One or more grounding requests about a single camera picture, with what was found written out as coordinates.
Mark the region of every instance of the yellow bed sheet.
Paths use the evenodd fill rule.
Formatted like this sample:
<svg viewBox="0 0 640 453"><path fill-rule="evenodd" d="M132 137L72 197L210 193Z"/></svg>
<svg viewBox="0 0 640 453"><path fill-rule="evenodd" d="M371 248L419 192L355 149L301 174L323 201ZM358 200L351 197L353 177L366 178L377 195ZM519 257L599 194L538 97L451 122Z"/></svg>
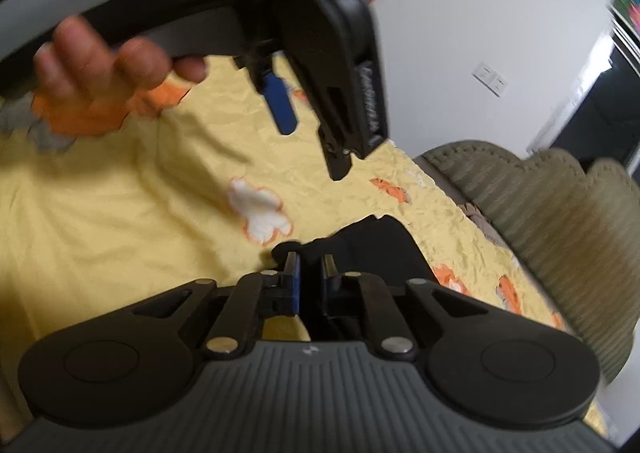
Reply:
<svg viewBox="0 0 640 453"><path fill-rule="evenodd" d="M391 143L332 182L316 118L282 62L300 119L286 138L245 72L228 58L209 65L210 78L158 120L131 115L63 154L38 154L24 133L0 141L0 363L14 393L35 340L197 277L231 285L268 267L273 245L370 214L398 218L444 285L558 319L510 251ZM305 337L288 319L267 332ZM603 431L595 412L590 422Z"/></svg>

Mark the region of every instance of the metal screw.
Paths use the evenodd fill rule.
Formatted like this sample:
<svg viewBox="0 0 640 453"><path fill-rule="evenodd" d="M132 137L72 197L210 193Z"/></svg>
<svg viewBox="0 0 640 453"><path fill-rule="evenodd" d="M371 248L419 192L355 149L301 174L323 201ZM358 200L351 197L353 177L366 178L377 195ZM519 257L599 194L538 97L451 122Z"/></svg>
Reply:
<svg viewBox="0 0 640 453"><path fill-rule="evenodd" d="M412 340L400 337L386 338L381 344L382 348L391 354L405 354L414 347Z"/></svg>
<svg viewBox="0 0 640 453"><path fill-rule="evenodd" d="M238 342L234 338L212 338L207 341L207 350L219 354L230 354L238 349Z"/></svg>

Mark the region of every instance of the gray ribbed panel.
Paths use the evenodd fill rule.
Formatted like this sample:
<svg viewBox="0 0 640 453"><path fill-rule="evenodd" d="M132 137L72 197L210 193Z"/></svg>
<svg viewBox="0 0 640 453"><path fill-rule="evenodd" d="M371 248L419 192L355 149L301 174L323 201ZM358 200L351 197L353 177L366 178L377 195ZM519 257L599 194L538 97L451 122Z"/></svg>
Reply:
<svg viewBox="0 0 640 453"><path fill-rule="evenodd" d="M7 453L608 453L581 422L504 431L462 417L411 365L363 343L258 342L241 359L209 363L160 415L119 429L73 430L41 419Z"/></svg>
<svg viewBox="0 0 640 453"><path fill-rule="evenodd" d="M640 317L640 189L622 166L587 175L563 150L526 161L487 142L423 155L491 221L612 381Z"/></svg>

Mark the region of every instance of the black device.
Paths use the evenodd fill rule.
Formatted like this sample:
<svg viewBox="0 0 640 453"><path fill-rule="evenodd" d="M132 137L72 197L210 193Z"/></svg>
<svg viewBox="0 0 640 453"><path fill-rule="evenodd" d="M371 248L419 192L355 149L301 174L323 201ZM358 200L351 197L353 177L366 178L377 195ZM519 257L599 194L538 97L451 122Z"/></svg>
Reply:
<svg viewBox="0 0 640 453"><path fill-rule="evenodd" d="M299 315L311 342L260 339ZM611 452L581 418L581 341L441 287L388 287L331 255L198 279L63 329L18 369L22 452Z"/></svg>
<svg viewBox="0 0 640 453"><path fill-rule="evenodd" d="M320 120L329 173L366 158L388 137L374 22L367 0L4 0L0 96L35 86L33 55L70 14L83 14L112 46L143 34L171 56L231 55L246 67L282 134L297 125L272 56L283 51Z"/></svg>

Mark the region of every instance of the white switch plate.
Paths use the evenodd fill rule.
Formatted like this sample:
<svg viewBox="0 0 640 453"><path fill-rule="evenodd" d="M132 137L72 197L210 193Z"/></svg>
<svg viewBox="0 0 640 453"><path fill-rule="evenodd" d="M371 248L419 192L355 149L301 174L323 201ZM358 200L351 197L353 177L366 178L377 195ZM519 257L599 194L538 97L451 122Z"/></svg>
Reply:
<svg viewBox="0 0 640 453"><path fill-rule="evenodd" d="M507 87L507 81L486 63L481 63L476 67L474 77L498 97L502 97Z"/></svg>

